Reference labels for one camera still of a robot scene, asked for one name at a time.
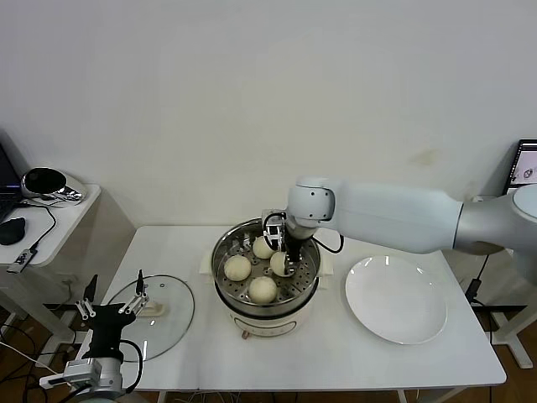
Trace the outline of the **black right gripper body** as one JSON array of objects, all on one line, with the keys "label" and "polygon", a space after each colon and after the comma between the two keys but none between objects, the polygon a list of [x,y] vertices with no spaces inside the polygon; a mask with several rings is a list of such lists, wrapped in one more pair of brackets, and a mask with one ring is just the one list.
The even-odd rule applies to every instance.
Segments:
[{"label": "black right gripper body", "polygon": [[313,236],[313,229],[300,226],[295,217],[288,215],[285,210],[268,209],[262,212],[262,232],[266,228],[282,228],[284,232],[284,250],[286,251],[285,241],[287,239],[299,239],[305,242]]}]

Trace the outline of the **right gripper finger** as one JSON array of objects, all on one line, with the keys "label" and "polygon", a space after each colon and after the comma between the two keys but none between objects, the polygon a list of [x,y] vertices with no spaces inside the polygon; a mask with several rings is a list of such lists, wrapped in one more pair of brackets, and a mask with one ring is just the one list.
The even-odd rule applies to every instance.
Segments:
[{"label": "right gripper finger", "polygon": [[264,230],[266,244],[275,252],[284,250],[284,232],[282,228],[266,228]]},{"label": "right gripper finger", "polygon": [[284,275],[290,277],[300,268],[300,250],[302,241],[299,239],[287,239],[285,241],[286,258],[284,262]]}]

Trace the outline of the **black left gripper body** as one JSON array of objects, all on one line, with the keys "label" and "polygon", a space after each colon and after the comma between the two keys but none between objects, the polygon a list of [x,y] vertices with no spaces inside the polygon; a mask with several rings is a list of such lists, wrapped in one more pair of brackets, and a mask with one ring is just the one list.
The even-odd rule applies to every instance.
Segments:
[{"label": "black left gripper body", "polygon": [[83,359],[123,359],[119,345],[123,329],[133,323],[133,312],[120,313],[122,304],[95,306],[96,315],[89,319],[92,330],[89,349],[82,355]]}]

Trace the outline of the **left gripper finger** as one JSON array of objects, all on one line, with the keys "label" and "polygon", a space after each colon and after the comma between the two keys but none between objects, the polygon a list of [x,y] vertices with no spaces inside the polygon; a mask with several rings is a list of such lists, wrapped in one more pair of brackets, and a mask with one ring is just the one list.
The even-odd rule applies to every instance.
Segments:
[{"label": "left gripper finger", "polygon": [[145,305],[147,304],[149,298],[145,291],[145,284],[143,280],[143,272],[140,270],[138,272],[138,278],[135,283],[135,292],[134,295],[127,299],[127,302],[124,303],[119,309],[119,314],[134,314],[138,315]]},{"label": "left gripper finger", "polygon": [[81,314],[81,319],[83,321],[87,321],[89,318],[96,316],[92,303],[96,294],[97,279],[98,275],[93,275],[90,283],[84,290],[83,297],[75,302],[76,308]]}]

